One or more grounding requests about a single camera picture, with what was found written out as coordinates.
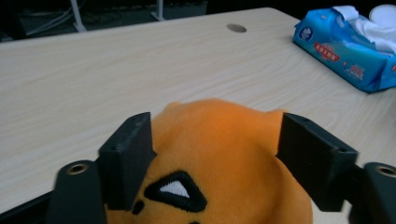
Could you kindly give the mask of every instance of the orange fabric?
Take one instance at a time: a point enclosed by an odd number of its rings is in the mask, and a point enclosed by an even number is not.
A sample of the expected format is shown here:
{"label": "orange fabric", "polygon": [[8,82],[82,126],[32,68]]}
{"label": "orange fabric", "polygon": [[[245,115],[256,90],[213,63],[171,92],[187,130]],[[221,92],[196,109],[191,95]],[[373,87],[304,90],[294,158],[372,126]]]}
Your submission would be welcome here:
{"label": "orange fabric", "polygon": [[[261,112],[219,99],[170,104],[152,121],[154,150],[136,202],[137,215],[110,212],[131,224],[312,223],[311,200],[275,157],[284,111]],[[203,211],[150,200],[145,188],[184,171],[203,193]]]}

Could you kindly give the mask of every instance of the tissue pack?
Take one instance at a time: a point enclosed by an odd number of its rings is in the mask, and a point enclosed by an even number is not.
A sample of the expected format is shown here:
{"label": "tissue pack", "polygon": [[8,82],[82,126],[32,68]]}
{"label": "tissue pack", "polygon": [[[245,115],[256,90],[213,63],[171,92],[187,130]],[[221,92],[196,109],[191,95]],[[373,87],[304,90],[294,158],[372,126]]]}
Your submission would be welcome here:
{"label": "tissue pack", "polygon": [[295,25],[293,42],[361,91],[396,86],[394,52],[376,50],[333,8],[308,11]]}

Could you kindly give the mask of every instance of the screw hole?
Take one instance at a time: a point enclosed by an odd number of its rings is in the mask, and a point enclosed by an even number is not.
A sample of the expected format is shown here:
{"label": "screw hole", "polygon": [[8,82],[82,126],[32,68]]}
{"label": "screw hole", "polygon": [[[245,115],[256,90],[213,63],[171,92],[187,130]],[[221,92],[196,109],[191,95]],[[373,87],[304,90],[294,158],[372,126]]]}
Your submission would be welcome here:
{"label": "screw hole", "polygon": [[79,175],[81,173],[84,173],[86,170],[88,170],[88,165],[86,164],[76,164],[69,169],[67,169],[67,174],[68,175]]}
{"label": "screw hole", "polygon": [[227,28],[236,33],[245,33],[248,30],[242,25],[233,24],[233,23],[227,24]]}
{"label": "screw hole", "polygon": [[392,169],[392,168],[388,168],[388,167],[385,167],[385,166],[377,166],[376,170],[382,175],[387,175],[387,176],[390,176],[390,177],[396,177],[396,171],[394,169]]}

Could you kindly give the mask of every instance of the wooden table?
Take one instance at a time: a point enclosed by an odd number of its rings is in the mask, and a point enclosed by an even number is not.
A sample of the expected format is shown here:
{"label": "wooden table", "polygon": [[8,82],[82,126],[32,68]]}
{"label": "wooden table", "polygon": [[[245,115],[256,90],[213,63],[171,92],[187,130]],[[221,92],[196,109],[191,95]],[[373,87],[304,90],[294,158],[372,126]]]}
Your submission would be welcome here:
{"label": "wooden table", "polygon": [[[312,119],[368,161],[396,165],[396,89],[358,91],[294,45],[298,21],[271,8],[0,45],[0,213],[95,160],[129,117],[218,97]],[[244,26],[236,33],[228,24]],[[344,212],[315,223],[347,223]]]}

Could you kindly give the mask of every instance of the black triangle patch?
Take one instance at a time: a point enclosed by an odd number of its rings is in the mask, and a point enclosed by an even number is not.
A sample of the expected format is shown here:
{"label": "black triangle patch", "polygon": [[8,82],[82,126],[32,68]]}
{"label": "black triangle patch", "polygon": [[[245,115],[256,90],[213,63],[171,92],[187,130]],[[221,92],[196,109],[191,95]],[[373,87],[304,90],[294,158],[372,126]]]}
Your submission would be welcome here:
{"label": "black triangle patch", "polygon": [[194,213],[204,211],[207,204],[198,186],[184,171],[172,173],[150,184],[145,189],[145,196],[150,200]]}

